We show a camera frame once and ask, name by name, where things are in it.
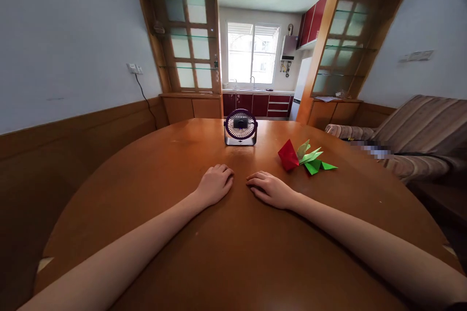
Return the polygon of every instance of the white refrigerator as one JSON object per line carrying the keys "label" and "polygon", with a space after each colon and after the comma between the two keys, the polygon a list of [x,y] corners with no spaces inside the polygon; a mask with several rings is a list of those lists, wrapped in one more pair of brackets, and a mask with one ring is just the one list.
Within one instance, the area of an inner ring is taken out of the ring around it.
{"label": "white refrigerator", "polygon": [[300,106],[300,100],[302,99],[303,90],[305,89],[306,77],[310,70],[311,57],[304,58],[302,65],[300,66],[300,72],[298,73],[297,86],[295,87],[295,93],[293,95],[292,109],[290,110],[290,121],[297,119],[298,107]]}

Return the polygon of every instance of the sofa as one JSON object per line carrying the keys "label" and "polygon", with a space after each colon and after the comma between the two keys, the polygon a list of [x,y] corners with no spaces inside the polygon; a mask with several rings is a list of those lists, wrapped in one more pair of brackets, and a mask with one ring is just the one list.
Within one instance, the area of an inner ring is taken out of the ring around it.
{"label": "sofa", "polygon": [[416,95],[379,128],[329,124],[340,139],[372,141],[392,155],[378,159],[401,181],[433,180],[467,167],[467,101]]}

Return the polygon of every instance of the power cord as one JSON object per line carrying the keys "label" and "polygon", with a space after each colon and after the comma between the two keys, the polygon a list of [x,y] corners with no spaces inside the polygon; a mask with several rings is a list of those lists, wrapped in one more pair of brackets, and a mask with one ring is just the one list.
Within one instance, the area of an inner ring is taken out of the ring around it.
{"label": "power cord", "polygon": [[151,111],[151,106],[149,105],[149,101],[147,100],[146,96],[144,95],[143,88],[141,87],[140,81],[138,80],[138,75],[137,75],[136,73],[135,73],[135,78],[136,78],[136,82],[137,82],[138,85],[140,86],[141,94],[143,95],[144,100],[145,100],[146,103],[147,103],[147,109],[149,110],[149,113],[151,113],[152,117],[154,118],[154,126],[156,127],[156,130],[157,130],[157,119],[156,119],[156,116],[155,116],[155,115],[152,113],[152,111]]}

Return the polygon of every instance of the red origami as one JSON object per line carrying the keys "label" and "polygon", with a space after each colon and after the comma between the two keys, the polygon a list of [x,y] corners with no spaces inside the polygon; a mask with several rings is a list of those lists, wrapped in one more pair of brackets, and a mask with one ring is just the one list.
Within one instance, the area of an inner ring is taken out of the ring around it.
{"label": "red origami", "polygon": [[298,157],[293,149],[292,141],[290,141],[290,139],[285,143],[281,150],[277,152],[277,154],[279,155],[282,161],[282,166],[286,171],[299,166]]}

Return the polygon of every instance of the fan grille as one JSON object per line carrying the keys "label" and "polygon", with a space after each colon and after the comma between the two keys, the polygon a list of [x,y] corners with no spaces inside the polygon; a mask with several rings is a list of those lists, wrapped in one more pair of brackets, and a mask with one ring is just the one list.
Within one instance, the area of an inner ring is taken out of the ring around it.
{"label": "fan grille", "polygon": [[227,119],[227,129],[234,138],[243,139],[251,136],[255,129],[254,118],[242,111],[235,112]]}

